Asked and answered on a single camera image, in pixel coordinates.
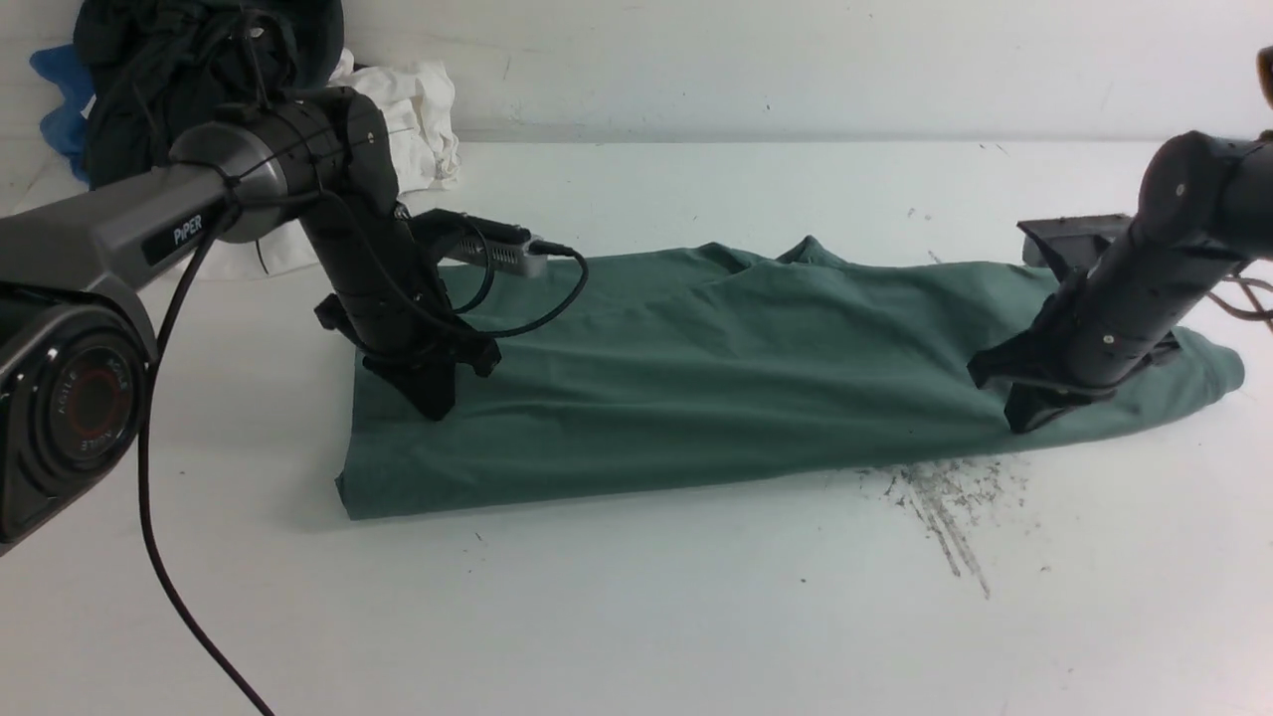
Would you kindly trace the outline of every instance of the green cloth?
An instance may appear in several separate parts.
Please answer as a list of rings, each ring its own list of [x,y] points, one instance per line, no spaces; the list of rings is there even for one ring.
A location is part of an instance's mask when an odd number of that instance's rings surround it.
[[[1237,354],[1178,330],[1179,359],[1115,400],[1016,436],[1006,386],[974,353],[1030,325],[1057,288],[1004,264],[875,268],[812,238],[770,260],[709,245],[597,259],[583,297],[503,340],[489,378],[461,367],[430,423],[358,368],[340,494],[353,519],[990,455],[1110,438],[1184,418],[1241,386]],[[457,303],[481,280],[446,269]],[[521,325],[578,269],[502,278],[481,329]]]

